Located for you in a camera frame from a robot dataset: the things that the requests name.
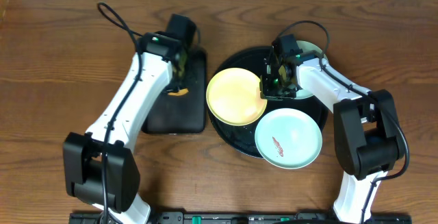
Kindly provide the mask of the yellow plate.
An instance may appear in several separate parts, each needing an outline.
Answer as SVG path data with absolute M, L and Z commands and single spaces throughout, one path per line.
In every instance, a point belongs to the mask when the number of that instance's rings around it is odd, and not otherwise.
M 255 122 L 268 104 L 261 98 L 260 82 L 256 74 L 246 69 L 229 68 L 216 73 L 206 90 L 209 111 L 227 125 Z

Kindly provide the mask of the orange green sponge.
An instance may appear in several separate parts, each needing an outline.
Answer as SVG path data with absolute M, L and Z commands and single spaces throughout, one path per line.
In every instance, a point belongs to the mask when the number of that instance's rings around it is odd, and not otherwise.
M 187 88 L 184 88 L 184 89 L 180 89 L 176 92 L 168 92 L 167 95 L 173 96 L 173 97 L 180 97 L 180 96 L 186 95 L 188 93 L 189 93 L 189 90 Z

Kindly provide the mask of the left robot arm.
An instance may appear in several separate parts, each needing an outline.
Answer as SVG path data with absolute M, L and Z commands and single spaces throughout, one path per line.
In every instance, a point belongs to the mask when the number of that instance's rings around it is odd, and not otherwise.
M 146 223 L 133 157 L 138 134 L 160 93 L 184 74 L 196 25 L 173 14 L 162 32 L 135 39 L 129 72 L 102 115 L 63 143 L 68 195 L 101 209 L 96 223 Z

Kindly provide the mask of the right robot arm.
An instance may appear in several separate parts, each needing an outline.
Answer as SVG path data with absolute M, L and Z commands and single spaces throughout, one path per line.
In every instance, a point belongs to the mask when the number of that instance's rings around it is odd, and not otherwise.
M 295 99 L 305 90 L 332 112 L 335 154 L 344 170 L 333 210 L 341 222 L 365 223 L 379 184 L 407 170 L 409 146 L 392 95 L 350 81 L 324 54 L 303 51 L 291 34 L 277 37 L 261 76 L 261 98 Z

